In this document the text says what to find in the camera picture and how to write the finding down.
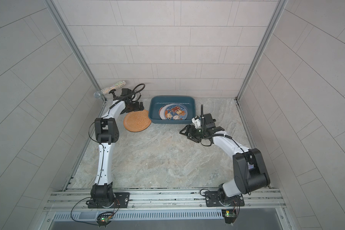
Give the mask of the glitter microphone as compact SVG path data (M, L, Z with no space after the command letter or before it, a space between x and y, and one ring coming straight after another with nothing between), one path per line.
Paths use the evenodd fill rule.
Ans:
M111 91L114 92L115 90L120 89L120 88L124 87L125 85L126 85L126 82L124 80L123 81L121 80L121 81L119 81L119 82L117 82L117 83L115 83L115 84L113 84L113 85L111 85L109 87L106 87L106 88L104 88L104 89L102 89L100 91L95 92L94 93L94 97L96 99L100 99L103 96L106 96L107 94L110 94Z

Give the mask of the pink unicorn round coaster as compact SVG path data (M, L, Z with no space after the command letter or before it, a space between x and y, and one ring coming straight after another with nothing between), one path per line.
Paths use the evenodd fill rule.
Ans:
M162 120L165 120L165 119L166 119L166 117L165 117L165 108L166 108L166 106L163 106L163 107L161 107L160 110L159 110L159 116L160 116L160 118L161 118Z

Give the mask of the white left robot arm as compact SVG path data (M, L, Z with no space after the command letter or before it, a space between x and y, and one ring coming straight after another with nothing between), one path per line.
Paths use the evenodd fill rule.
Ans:
M110 208L115 203L112 179L112 158L120 134L117 118L123 113L141 111L144 107L139 103L136 94L145 88L140 83L134 89L123 88L120 96L111 90L113 103L103 117L96 118L93 125L95 131L94 142L99 144L99 163L95 183L91 189L91 198L86 202L88 208Z

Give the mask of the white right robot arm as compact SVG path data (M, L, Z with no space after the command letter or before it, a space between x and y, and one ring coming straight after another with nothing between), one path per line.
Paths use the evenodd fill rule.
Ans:
M218 200L224 205L238 204L242 194L270 185L270 177L259 149L249 149L229 136L224 128L216 126L211 114L202 114L192 119L179 134L195 143L210 141L209 146L220 147L233 161L234 178L218 187Z

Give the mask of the orange round coaster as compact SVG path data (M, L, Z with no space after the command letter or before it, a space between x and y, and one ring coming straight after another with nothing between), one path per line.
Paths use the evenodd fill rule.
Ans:
M151 124L149 112L147 110L130 112L125 116L123 124L125 129L130 132L141 132Z

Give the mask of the teal plastic storage box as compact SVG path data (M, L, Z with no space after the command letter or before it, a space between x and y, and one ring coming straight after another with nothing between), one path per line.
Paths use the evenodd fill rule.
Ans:
M159 116L161 107L168 104L182 104L187 108L186 120L162 120ZM155 124L190 124L196 115L196 103L194 98L189 96L155 96L152 98L149 107L149 118Z

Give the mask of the green circuit board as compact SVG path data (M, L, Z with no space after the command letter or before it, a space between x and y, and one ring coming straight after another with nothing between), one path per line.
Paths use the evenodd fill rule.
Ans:
M108 211L108 212L99 214L96 218L97 225L99 227L106 227L108 224L111 223L114 214L115 212L113 211Z
M222 209L221 212L226 224L234 224L238 217L235 209Z

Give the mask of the blue toast cartoon coaster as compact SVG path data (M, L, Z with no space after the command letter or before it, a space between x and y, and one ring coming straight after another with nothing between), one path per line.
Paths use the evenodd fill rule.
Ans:
M187 108L182 104L168 104L165 108L166 120L186 120L188 115Z

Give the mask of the right green circuit board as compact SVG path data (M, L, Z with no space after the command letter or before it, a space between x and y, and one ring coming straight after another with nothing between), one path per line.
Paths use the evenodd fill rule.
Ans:
M222 209L221 212L226 224L234 224L238 217L235 209Z

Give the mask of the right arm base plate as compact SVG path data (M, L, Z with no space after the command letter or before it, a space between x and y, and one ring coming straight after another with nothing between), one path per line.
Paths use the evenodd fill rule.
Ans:
M245 206L242 194L227 197L223 191L208 191L200 194L205 197L207 207L243 207Z

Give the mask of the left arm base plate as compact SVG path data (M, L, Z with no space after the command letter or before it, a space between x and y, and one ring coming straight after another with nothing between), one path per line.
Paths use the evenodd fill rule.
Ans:
M122 209L127 208L129 197L128 192L91 195L91 199L86 202L86 205L89 209Z

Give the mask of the black microphone stand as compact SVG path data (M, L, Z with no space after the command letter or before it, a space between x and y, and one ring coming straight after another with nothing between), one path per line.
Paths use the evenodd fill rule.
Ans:
M116 94L115 94L115 91L116 91L115 89L109 91L109 94L111 94L113 96L113 100L116 100L118 98L118 96L116 96Z

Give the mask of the left aluminium corner post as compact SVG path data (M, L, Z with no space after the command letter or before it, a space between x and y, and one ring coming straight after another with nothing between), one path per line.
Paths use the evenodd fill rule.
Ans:
M91 81L91 83L94 86L94 88L97 91L100 91L101 88L100 88L99 84L96 82L96 79L95 79L91 69L89 68L88 64L86 63L86 60L85 60L83 54L81 53L79 47L77 46L74 38L71 35L68 27L66 26L65 21L61 17L61 15L60 15L56 5L54 4L54 1L52 1L52 0L44 0L44 4L46 5L47 9L49 10L53 20L55 21L55 23L57 24L57 26L59 28L59 30L63 34L64 39L66 40L66 42L68 43L69 47L71 48L73 54L75 55L78 63L82 67L82 69L85 72L86 76Z

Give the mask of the left green circuit board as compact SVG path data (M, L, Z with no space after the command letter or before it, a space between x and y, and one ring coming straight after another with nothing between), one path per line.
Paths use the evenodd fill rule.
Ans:
M108 212L99 214L96 218L97 225L99 227L106 227L108 224L111 223L114 214L115 212L113 211L108 211Z

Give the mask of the aluminium corner frame post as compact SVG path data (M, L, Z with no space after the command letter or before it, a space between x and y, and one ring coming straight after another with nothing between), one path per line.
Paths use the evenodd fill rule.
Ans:
M239 93L236 97L236 101L239 102L241 100L241 98L243 97L244 93L245 93L245 90L250 82L250 79L251 77L253 76L254 74L254 71L261 59L261 56L263 55L264 51L265 51L265 48L271 38L271 35L273 34L276 26L277 26L277 23L278 21L280 20L280 17L285 9L285 6L287 4L287 0L280 0L278 1L277 5L276 5L276 8L275 8L275 11L269 21L269 24L268 24L268 27L266 28L265 30L265 33L264 33L264 36L261 40L261 43L258 47L258 50L255 54L255 57L252 61L252 64L250 65L250 68L248 70L248 73L243 81L243 84L239 90Z

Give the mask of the aluminium front rail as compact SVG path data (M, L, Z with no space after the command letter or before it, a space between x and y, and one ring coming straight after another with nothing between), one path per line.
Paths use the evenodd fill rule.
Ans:
M101 213L115 212L112 220L173 220L173 219L224 219L222 209L235 209L240 217L250 211L274 211L284 218L286 208L282 194L278 189L259 189L250 195L242 195L243 207L207 207L201 189L125 189L115 193L130 193L127 208L89 209L89 189L68 190L52 193L43 211L51 220L76 220L94 223Z

